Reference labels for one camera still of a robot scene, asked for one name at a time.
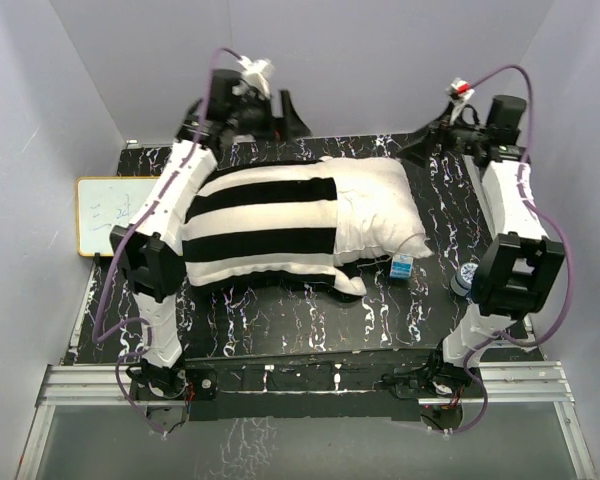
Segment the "black white striped pillowcase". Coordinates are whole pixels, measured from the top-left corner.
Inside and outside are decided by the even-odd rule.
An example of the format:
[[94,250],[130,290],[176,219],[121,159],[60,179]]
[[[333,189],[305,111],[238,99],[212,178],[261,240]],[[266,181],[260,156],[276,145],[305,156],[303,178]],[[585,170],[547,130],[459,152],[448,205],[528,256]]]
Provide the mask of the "black white striped pillowcase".
[[326,162],[264,163],[216,171],[186,212],[189,283],[220,287],[279,274],[361,297],[364,281],[335,260],[338,192]]

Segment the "white pillow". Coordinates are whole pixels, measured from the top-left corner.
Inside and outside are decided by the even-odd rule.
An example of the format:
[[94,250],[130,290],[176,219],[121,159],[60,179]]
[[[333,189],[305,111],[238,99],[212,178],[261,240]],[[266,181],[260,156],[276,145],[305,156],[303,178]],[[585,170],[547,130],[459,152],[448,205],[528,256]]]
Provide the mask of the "white pillow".
[[334,263],[405,254],[427,258],[426,230],[405,168],[385,157],[327,157],[337,192]]

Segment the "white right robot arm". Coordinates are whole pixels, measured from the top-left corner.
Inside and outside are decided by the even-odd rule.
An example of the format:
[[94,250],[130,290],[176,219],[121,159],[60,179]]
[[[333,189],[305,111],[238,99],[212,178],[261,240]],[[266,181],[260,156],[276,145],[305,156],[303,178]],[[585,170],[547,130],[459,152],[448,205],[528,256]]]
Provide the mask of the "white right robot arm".
[[435,395],[468,385],[490,342],[545,305],[566,258],[533,211],[530,164],[518,146],[524,99],[496,95],[485,123],[467,122],[468,92],[453,93],[442,114],[415,132],[398,157],[418,166],[434,152],[472,157],[491,213],[493,241],[467,289],[471,303],[458,326],[429,355],[418,373]]

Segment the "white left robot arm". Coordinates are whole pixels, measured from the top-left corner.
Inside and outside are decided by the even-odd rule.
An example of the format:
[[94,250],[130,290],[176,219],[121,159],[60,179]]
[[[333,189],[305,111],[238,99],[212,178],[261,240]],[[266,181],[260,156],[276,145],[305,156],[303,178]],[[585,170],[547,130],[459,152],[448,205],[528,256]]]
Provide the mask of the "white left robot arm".
[[176,366],[182,353],[176,294],[186,274],[181,229],[194,195],[235,137],[292,140],[311,133],[286,90],[280,93],[281,116],[273,115],[271,71],[265,60],[246,62],[240,71],[213,70],[206,97],[188,109],[149,197],[128,226],[116,226],[110,233],[143,334],[145,351],[132,377],[166,399],[180,396],[187,383]]

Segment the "yellow framed whiteboard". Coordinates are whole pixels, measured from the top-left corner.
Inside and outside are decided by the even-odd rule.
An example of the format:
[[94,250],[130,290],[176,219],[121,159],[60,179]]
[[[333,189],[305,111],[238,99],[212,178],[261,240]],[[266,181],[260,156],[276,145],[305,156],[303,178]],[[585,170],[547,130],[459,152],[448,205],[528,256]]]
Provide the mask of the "yellow framed whiteboard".
[[155,177],[80,177],[75,185],[78,254],[112,256],[111,229],[130,223],[156,181]]

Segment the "blue white tape roll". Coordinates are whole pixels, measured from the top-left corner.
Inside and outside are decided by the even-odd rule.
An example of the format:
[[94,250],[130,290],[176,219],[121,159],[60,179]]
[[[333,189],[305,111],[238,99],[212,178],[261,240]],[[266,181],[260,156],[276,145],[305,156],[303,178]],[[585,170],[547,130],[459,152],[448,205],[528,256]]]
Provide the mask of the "blue white tape roll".
[[478,264],[474,262],[466,262],[458,267],[450,280],[450,289],[455,295],[463,298],[470,295],[477,268]]

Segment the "aluminium table frame rail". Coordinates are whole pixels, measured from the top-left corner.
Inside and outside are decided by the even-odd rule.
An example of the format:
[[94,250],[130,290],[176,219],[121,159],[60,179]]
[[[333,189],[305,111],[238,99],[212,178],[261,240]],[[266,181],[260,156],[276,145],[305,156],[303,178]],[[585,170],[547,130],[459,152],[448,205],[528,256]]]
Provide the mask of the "aluminium table frame rail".
[[560,362],[482,362],[464,371],[407,362],[402,350],[196,358],[172,373],[141,364],[50,366],[19,474],[30,477],[38,469],[59,406],[134,404],[144,419],[160,407],[181,407],[186,421],[374,417],[407,422],[427,407],[524,402],[553,404],[577,477],[595,478]]

